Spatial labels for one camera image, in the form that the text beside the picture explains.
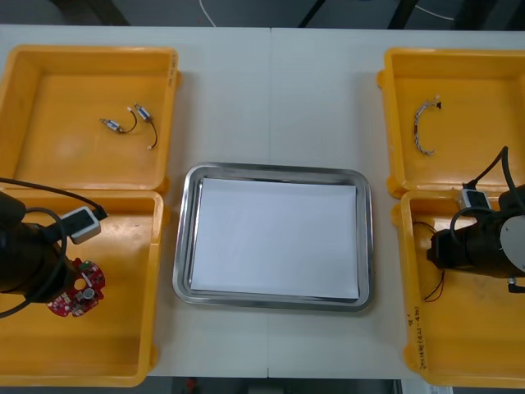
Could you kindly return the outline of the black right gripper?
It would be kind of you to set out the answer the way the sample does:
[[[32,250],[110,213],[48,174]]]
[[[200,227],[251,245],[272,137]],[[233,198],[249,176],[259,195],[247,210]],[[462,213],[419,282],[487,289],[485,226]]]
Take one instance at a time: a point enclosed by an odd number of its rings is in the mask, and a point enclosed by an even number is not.
[[[440,270],[471,272],[473,264],[468,249],[472,228],[463,227],[454,234],[455,239],[451,230],[436,232],[431,237],[431,247],[426,252],[427,260]]]

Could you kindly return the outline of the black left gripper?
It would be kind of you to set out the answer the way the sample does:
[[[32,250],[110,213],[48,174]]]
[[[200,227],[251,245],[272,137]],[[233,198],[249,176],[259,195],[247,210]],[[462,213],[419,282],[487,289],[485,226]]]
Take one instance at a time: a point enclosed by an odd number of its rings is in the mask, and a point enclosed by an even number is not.
[[[68,240],[44,248],[43,267],[34,277],[25,296],[30,303],[47,304],[70,290],[77,278],[77,270],[67,257]]]

